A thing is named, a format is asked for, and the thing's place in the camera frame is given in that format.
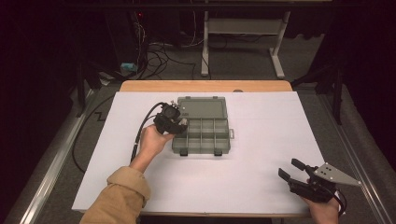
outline floor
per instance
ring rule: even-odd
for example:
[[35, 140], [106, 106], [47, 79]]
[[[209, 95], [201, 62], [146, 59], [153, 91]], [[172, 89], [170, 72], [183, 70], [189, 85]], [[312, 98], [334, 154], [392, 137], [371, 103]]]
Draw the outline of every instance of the floor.
[[[285, 39], [279, 52], [287, 81], [306, 74], [323, 36], [304, 40], [300, 36], [295, 39]], [[210, 76], [201, 77], [201, 48], [190, 47], [175, 49], [169, 46], [152, 45], [161, 55], [160, 59], [155, 54], [152, 58], [152, 72], [155, 65], [164, 64], [166, 67], [159, 74], [153, 74], [148, 79], [251, 79], [271, 80], [276, 79], [275, 70], [271, 64], [268, 48], [274, 45], [273, 36], [263, 37], [259, 40], [244, 36], [238, 39], [229, 39], [224, 42], [221, 36], [210, 38], [209, 67]], [[353, 175], [363, 182], [363, 188], [342, 186], [348, 199], [346, 214], [340, 218], [340, 223], [392, 223], [396, 220], [395, 214], [390, 211], [396, 209], [396, 174], [390, 168], [387, 160], [375, 144], [374, 139], [365, 128], [353, 101], [348, 95], [347, 88], [343, 89], [343, 102], [341, 108], [342, 125], [337, 125], [331, 116], [332, 96], [317, 95], [314, 91], [315, 83], [303, 84], [295, 91], [298, 92], [304, 107], [305, 114], [311, 125], [318, 146], [325, 161], [338, 169]], [[79, 212], [72, 211], [71, 205], [76, 197], [78, 185], [83, 177], [76, 163], [73, 161], [74, 151], [77, 163], [85, 169], [99, 138], [104, 122], [98, 118], [106, 117], [112, 98], [111, 96], [120, 88], [120, 83], [112, 82], [99, 91], [93, 91], [88, 97], [88, 109], [82, 118], [76, 118], [78, 106], [75, 104], [72, 112], [65, 121], [62, 129], [54, 138], [51, 146], [37, 165], [29, 184], [14, 205], [6, 223], [78, 223], [82, 217]], [[65, 145], [76, 139], [76, 143], [69, 150]], [[60, 152], [64, 162], [57, 162]], [[58, 169], [48, 182], [43, 200], [39, 201], [35, 214], [32, 217], [23, 217], [27, 211], [35, 210], [29, 205], [37, 194], [37, 189], [43, 186], [48, 173]], [[280, 218], [272, 219], [201, 219], [199, 223], [313, 223], [310, 218]], [[179, 218], [169, 223], [191, 223], [192, 219]]]

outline human hand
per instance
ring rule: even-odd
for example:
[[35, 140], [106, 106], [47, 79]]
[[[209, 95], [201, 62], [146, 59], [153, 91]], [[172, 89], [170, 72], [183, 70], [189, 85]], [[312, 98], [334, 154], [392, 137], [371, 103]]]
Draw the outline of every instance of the human hand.
[[337, 224], [339, 203], [332, 198], [327, 203], [314, 203], [301, 197], [309, 206], [311, 216], [317, 224]]
[[162, 152], [165, 144], [174, 137], [174, 134], [159, 133], [154, 124], [144, 128], [140, 134], [139, 153], [129, 166], [144, 173], [154, 157]]

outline metal stand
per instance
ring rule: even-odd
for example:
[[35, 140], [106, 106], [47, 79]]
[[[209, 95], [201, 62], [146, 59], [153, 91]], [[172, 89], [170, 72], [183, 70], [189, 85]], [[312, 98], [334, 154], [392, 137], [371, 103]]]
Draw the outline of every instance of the metal stand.
[[211, 34], [251, 34], [251, 35], [277, 35], [276, 45], [269, 49], [271, 59], [276, 70], [276, 76], [284, 79], [280, 60], [277, 56], [283, 35], [288, 26], [290, 12], [285, 12], [282, 20], [233, 20], [233, 19], [209, 19], [209, 13], [205, 12], [204, 22], [204, 48], [202, 51], [201, 75], [209, 74], [209, 48], [207, 45], [208, 35]]

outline tan sleeve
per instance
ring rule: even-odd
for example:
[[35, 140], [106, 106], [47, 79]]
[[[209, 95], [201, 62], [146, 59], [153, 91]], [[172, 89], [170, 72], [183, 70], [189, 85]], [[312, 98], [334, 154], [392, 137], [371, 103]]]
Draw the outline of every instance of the tan sleeve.
[[149, 184], [143, 174], [121, 167], [107, 179], [107, 187], [80, 223], [135, 223], [149, 197]]

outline gray organizer box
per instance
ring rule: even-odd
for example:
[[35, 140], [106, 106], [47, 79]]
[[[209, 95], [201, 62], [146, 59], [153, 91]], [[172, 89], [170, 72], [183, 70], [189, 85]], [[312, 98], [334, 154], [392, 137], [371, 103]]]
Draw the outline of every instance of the gray organizer box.
[[172, 149], [180, 156], [214, 154], [230, 151], [230, 131], [224, 97], [179, 97], [180, 117], [187, 119], [188, 129], [175, 136]]

